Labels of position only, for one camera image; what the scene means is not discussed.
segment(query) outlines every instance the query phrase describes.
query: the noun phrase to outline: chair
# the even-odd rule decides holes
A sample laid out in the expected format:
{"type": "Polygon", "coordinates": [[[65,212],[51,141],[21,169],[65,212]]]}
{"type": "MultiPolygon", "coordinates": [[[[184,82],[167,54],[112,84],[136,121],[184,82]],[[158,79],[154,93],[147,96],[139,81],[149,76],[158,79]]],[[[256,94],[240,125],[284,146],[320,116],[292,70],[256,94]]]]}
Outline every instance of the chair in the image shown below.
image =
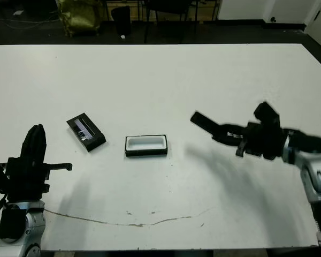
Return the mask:
{"type": "Polygon", "coordinates": [[[144,43],[147,41],[148,29],[149,29],[149,19],[150,19],[150,11],[155,11],[156,20],[158,22],[158,13],[157,12],[167,12],[178,14],[180,16],[180,20],[182,19],[182,15],[185,15],[184,21],[187,20],[188,10],[192,3],[192,0],[144,0],[144,4],[146,6],[146,20],[147,25],[145,29],[144,35],[144,43]]]}

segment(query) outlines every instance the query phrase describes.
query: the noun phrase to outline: dark floor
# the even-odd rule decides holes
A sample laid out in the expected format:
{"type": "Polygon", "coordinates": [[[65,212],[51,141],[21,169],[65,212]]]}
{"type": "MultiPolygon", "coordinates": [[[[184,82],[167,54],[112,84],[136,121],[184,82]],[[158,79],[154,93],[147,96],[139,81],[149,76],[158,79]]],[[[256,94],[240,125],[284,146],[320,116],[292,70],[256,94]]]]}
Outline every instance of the dark floor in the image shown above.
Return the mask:
{"type": "MultiPolygon", "coordinates": [[[[26,14],[13,16],[14,10],[5,9],[5,18],[40,21],[47,18],[31,18],[26,14]]],[[[57,15],[48,17],[57,19],[57,15]]],[[[132,34],[121,39],[113,22],[102,24],[100,35],[66,37],[60,21],[43,24],[0,20],[0,44],[144,44],[145,24],[132,23],[132,34]]],[[[178,44],[181,31],[185,30],[183,44],[230,44],[230,43],[301,43],[321,63],[321,46],[310,36],[296,29],[263,28],[262,25],[222,26],[215,23],[194,24],[160,23],[150,25],[148,44],[178,44]]]]}

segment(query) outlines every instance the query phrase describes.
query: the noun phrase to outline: background furniture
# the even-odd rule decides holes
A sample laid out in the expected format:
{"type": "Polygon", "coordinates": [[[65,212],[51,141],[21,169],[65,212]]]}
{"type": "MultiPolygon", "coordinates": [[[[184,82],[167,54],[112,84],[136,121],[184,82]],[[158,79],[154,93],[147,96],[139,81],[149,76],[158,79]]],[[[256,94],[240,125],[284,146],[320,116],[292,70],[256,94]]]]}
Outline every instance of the background furniture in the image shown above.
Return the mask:
{"type": "Polygon", "coordinates": [[[147,41],[148,29],[149,29],[149,19],[150,19],[150,11],[155,11],[156,20],[158,22],[158,13],[157,12],[168,12],[173,14],[178,14],[180,16],[180,21],[182,20],[182,15],[185,15],[184,21],[187,21],[188,10],[192,3],[192,0],[144,0],[144,4],[146,7],[146,29],[144,36],[144,43],[147,41]]]}
{"type": "Polygon", "coordinates": [[[264,100],[321,135],[321,64],[300,44],[0,46],[0,162],[41,123],[45,161],[73,163],[50,174],[43,250],[315,245],[296,168],[238,158],[189,121],[246,124],[264,100]],[[66,123],[83,112],[107,139],[91,153],[66,123]],[[125,136],[164,133],[167,156],[125,157],[125,136]]]}

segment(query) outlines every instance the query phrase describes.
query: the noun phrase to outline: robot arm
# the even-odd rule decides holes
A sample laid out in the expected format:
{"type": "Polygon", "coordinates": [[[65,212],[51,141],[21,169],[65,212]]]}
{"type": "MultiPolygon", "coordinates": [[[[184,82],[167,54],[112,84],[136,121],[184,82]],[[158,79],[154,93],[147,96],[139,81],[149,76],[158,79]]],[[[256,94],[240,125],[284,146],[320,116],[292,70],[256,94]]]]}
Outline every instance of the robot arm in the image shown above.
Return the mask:
{"type": "Polygon", "coordinates": [[[317,238],[321,245],[321,138],[281,128],[279,115],[266,102],[257,107],[254,115],[260,123],[249,122],[247,127],[219,125],[199,112],[190,120],[212,134],[214,140],[236,146],[239,157],[243,157],[244,152],[267,160],[281,157],[284,162],[297,166],[319,226],[317,238]]]}
{"type": "Polygon", "coordinates": [[[43,193],[49,192],[50,170],[71,170],[70,163],[44,163],[45,131],[41,124],[26,135],[18,158],[0,163],[0,257],[40,256],[45,229],[43,193]]]}

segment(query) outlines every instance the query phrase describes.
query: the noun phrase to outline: floor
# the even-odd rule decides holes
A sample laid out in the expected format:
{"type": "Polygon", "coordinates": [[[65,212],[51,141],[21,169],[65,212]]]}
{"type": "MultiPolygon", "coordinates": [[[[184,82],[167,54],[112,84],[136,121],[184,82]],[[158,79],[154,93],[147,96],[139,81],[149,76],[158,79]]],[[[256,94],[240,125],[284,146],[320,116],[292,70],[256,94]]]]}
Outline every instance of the floor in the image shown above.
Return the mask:
{"type": "MultiPolygon", "coordinates": [[[[132,23],[132,34],[121,39],[116,32],[113,22],[105,22],[99,35],[87,34],[74,37],[66,37],[62,24],[56,20],[57,15],[51,14],[48,17],[32,18],[24,13],[20,16],[13,16],[13,10],[7,8],[4,10],[5,20],[0,14],[0,44],[144,44],[144,31],[146,25],[142,22],[132,23]],[[44,23],[26,23],[21,21],[41,21],[44,23]]],[[[311,37],[297,29],[273,29],[263,28],[262,25],[219,25],[216,22],[207,24],[198,24],[196,33],[194,32],[194,24],[174,24],[163,22],[159,25],[152,24],[149,28],[149,36],[147,44],[178,44],[180,42],[181,31],[184,29],[183,44],[231,44],[231,43],[300,43],[306,47],[312,55],[321,63],[321,46],[311,37]]],[[[171,257],[181,257],[175,255],[197,255],[195,257],[208,256],[267,256],[266,252],[250,252],[250,251],[202,251],[196,252],[144,252],[143,254],[131,253],[133,256],[142,255],[142,257],[155,255],[170,255],[171,257]]],[[[277,255],[275,251],[268,251],[269,256],[277,255]]],[[[43,256],[53,256],[54,253],[43,253],[43,256]]],[[[108,253],[76,253],[75,256],[105,256],[108,253]]],[[[110,255],[120,255],[121,253],[110,253],[110,255]]]]}

